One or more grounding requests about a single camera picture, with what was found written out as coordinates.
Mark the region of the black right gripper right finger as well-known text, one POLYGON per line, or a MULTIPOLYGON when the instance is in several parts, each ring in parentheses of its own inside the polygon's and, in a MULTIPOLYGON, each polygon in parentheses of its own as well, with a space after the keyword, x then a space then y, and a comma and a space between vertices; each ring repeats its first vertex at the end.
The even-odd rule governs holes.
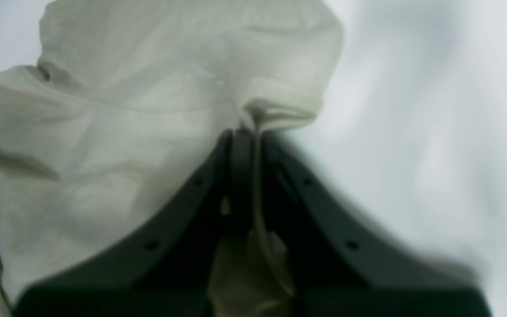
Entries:
POLYGON ((262 215, 288 250, 295 317, 489 317, 473 286, 411 257, 343 207, 274 133, 260 138, 262 215))

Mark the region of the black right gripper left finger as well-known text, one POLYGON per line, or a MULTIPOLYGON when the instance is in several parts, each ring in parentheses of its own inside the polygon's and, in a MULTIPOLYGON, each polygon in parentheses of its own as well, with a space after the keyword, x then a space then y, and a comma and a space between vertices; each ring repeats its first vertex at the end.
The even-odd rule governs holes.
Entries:
POLYGON ((207 296, 223 238, 252 226, 254 137, 226 130, 149 221, 72 269, 31 286, 14 317, 212 317, 207 296))

